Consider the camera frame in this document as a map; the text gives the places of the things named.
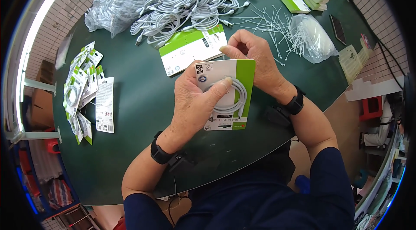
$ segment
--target black electrical cord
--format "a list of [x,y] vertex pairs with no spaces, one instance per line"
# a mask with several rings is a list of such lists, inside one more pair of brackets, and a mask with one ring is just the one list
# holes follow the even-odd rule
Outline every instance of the black electrical cord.
[[175,196],[174,198],[172,198],[172,200],[169,202],[169,206],[168,206],[168,213],[169,213],[169,217],[171,218],[171,221],[172,221],[172,224],[175,226],[175,223],[174,223],[174,220],[173,220],[173,218],[172,218],[172,215],[171,215],[171,205],[172,205],[172,202],[177,198],[177,197],[179,197],[179,198],[189,198],[188,196]]
[[394,62],[396,62],[396,64],[397,64],[397,66],[398,66],[398,68],[400,69],[400,71],[401,71],[401,73],[405,76],[406,74],[404,73],[404,71],[403,71],[403,69],[401,68],[401,66],[399,65],[399,63],[398,63],[398,61],[397,61],[397,59],[393,56],[393,54],[391,53],[391,51],[386,47],[386,45],[384,45],[384,43],[379,39],[379,37],[374,33],[374,31],[373,31],[373,29],[370,27],[370,25],[368,24],[368,21],[367,21],[367,19],[364,17],[364,14],[361,12],[361,10],[357,7],[357,5],[355,5],[355,3],[354,3],[354,0],[349,0],[350,1],[350,3],[355,7],[355,9],[356,9],[356,11],[359,13],[359,15],[360,15],[360,17],[361,17],[361,19],[364,21],[364,23],[365,24],[367,24],[367,28],[370,30],[370,32],[371,32],[371,35],[373,36],[373,37],[375,37],[376,38],[376,43],[378,43],[379,44],[379,46],[380,46],[380,49],[381,49],[381,51],[382,51],[382,54],[383,54],[383,57],[384,57],[384,59],[386,60],[386,63],[387,63],[387,67],[388,67],[388,70],[390,71],[390,73],[392,74],[392,76],[393,76],[393,78],[394,78],[394,80],[396,81],[396,83],[397,83],[397,85],[403,90],[403,87],[401,86],[401,84],[399,84],[398,83],[398,80],[397,80],[397,78],[394,76],[394,73],[393,73],[393,71],[392,71],[392,69],[390,68],[390,66],[389,66],[389,64],[388,64],[388,60],[387,60],[387,57],[386,57],[386,55],[385,55],[385,52],[384,52],[384,50],[382,49],[382,47],[384,47],[385,49],[386,49],[386,51],[390,54],[390,56],[392,57],[392,59],[394,60]]
[[388,69],[390,70],[390,73],[392,74],[392,76],[393,76],[394,80],[396,81],[396,83],[397,83],[397,85],[400,87],[400,89],[401,89],[401,90],[403,90],[403,87],[402,87],[402,86],[401,86],[401,84],[398,82],[397,78],[394,76],[394,73],[393,73],[393,71],[392,71],[392,68],[391,68],[391,67],[390,67],[390,65],[388,64],[387,57],[386,57],[386,54],[384,53],[384,50],[383,50],[382,45],[380,44],[380,40],[379,40],[377,43],[379,44],[380,49],[382,50],[383,57],[384,57],[384,59],[386,60],[386,64],[387,64]]

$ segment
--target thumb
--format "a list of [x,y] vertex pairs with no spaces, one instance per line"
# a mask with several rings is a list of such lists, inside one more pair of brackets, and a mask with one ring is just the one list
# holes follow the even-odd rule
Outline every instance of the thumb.
[[220,51],[231,59],[247,59],[239,49],[230,45],[222,46]]
[[210,107],[214,107],[218,101],[226,94],[232,85],[232,78],[226,77],[215,84],[204,94],[205,102]]

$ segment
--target green table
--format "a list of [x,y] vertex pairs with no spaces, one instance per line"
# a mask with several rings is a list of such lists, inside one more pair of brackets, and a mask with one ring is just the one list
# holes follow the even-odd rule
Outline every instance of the green table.
[[[273,4],[281,16],[287,8],[280,0],[250,0],[261,9]],[[249,6],[239,9],[234,16],[255,16]],[[341,50],[344,46],[335,39],[329,19],[334,14],[342,22],[347,44],[357,51],[361,49],[360,33],[370,35],[359,14],[346,0],[331,0],[328,10],[312,12],[323,28]],[[225,27],[227,39],[239,27]],[[135,45],[136,36],[129,29],[111,39],[106,30],[88,32],[82,17],[72,31],[74,37],[68,50],[66,65],[56,71],[57,94],[53,101],[55,126],[60,128],[62,159],[72,185],[84,205],[122,204],[121,183],[131,161],[153,140],[157,131],[166,128],[174,111],[174,82],[179,75],[167,77],[159,52],[142,42]],[[256,32],[268,40],[273,54],[276,50],[268,32]],[[77,145],[62,107],[63,84],[69,72],[69,62],[81,47],[95,42],[95,49],[104,54],[100,64],[106,77],[114,77],[115,133],[93,131],[93,145],[85,140]],[[287,50],[286,43],[279,46]],[[278,65],[280,72],[290,82],[298,85],[321,110],[326,110],[347,88],[342,68],[336,56],[311,64],[303,57],[289,56],[286,66]],[[215,181],[241,169],[272,152],[294,136],[294,131],[267,122],[263,111],[274,99],[257,88],[253,88],[247,129],[230,131],[198,132],[185,146],[198,164],[192,172],[164,173],[155,190],[156,197],[172,195]],[[95,122],[95,106],[88,104],[85,116]]]

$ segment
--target floor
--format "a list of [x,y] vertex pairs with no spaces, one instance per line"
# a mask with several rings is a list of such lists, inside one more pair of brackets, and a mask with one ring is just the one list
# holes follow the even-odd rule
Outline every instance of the floor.
[[[366,160],[364,151],[358,149],[359,104],[357,101],[348,102],[345,94],[342,94],[324,113],[336,134],[338,147],[344,160],[346,172],[352,181],[358,174],[359,169],[364,166]],[[296,165],[296,169],[288,186],[294,191],[298,191],[297,187],[294,185],[294,180],[299,175],[306,175],[309,177],[309,155],[302,143],[294,141],[290,146],[289,156]],[[157,202],[166,217],[169,218],[168,205],[170,200],[168,202],[157,200]],[[189,199],[184,198],[179,200],[177,198],[174,200],[170,209],[174,222],[188,212],[190,206],[191,202]],[[93,208],[97,214],[95,219],[101,225],[103,230],[111,230],[124,214],[122,205],[93,206]]]

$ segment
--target packaged cable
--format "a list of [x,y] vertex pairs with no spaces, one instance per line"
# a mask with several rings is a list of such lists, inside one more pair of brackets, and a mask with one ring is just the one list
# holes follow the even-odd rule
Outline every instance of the packaged cable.
[[85,25],[90,32],[106,29],[111,38],[127,29],[139,18],[147,0],[94,0],[85,13]]
[[330,56],[339,55],[326,31],[311,15],[293,16],[290,32],[293,37],[300,38],[298,48],[301,55],[313,64],[320,63]]

